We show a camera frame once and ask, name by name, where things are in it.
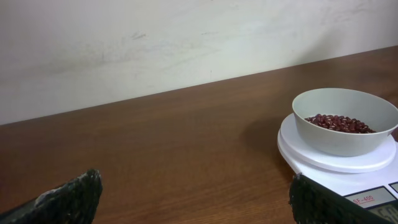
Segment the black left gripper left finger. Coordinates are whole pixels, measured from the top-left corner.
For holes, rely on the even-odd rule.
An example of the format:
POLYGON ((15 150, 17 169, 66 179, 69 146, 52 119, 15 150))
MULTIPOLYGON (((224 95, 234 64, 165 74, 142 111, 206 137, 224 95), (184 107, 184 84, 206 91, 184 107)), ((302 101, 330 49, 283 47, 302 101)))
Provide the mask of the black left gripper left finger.
POLYGON ((101 174, 90 169, 1 214, 1 223, 91 223, 103 191, 101 174))

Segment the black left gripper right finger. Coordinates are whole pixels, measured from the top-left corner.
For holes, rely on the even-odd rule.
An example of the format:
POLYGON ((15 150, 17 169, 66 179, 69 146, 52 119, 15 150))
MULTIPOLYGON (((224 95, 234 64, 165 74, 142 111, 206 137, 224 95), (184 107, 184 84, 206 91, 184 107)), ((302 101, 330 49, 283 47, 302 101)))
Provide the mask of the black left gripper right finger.
POLYGON ((289 204, 297 224, 391 224, 299 173, 289 189, 289 204))

